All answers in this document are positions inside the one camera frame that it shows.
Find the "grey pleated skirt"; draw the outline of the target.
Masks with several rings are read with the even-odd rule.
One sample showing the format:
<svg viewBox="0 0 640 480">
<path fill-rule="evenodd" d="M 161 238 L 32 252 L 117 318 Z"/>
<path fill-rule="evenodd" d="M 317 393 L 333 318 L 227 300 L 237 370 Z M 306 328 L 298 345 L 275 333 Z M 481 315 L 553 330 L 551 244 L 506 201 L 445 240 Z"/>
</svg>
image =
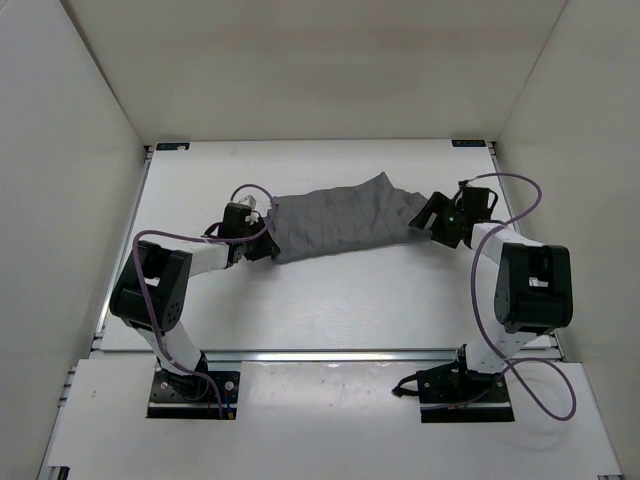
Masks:
<svg viewBox="0 0 640 480">
<path fill-rule="evenodd" d="M 427 239 L 409 223 L 427 204 L 419 192 L 379 175 L 355 186 L 278 196 L 268 211 L 280 264 Z"/>
</svg>

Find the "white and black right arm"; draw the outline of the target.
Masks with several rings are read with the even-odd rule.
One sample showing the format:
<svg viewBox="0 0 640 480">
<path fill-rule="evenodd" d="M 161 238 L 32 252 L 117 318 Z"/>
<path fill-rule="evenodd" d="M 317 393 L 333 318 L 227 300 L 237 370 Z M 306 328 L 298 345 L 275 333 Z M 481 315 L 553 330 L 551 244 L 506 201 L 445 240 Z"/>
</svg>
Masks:
<svg viewBox="0 0 640 480">
<path fill-rule="evenodd" d="M 450 248 L 474 251 L 472 280 L 481 257 L 497 266 L 494 319 L 478 321 L 481 338 L 463 347 L 464 366 L 448 376 L 449 391 L 471 400 L 484 377 L 497 374 L 529 342 L 569 325 L 573 316 L 571 260 L 564 246 L 530 240 L 492 219 L 497 194 L 461 186 L 452 198 L 436 192 L 410 221 Z"/>
</svg>

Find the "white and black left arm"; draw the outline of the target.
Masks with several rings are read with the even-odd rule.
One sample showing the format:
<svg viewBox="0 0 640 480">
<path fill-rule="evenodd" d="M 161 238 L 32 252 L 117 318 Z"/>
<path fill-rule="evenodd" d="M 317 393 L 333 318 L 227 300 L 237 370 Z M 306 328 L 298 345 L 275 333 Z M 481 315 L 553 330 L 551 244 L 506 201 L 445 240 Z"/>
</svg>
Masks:
<svg viewBox="0 0 640 480">
<path fill-rule="evenodd" d="M 208 389 L 204 353 L 189 338 L 180 318 L 192 277 L 224 270 L 243 259 L 273 257 L 279 248 L 247 196 L 229 202 L 217 230 L 202 240 L 160 245 L 139 240 L 111 294 L 109 309 L 151 346 L 160 367 L 174 375 L 174 385 L 188 398 Z"/>
</svg>

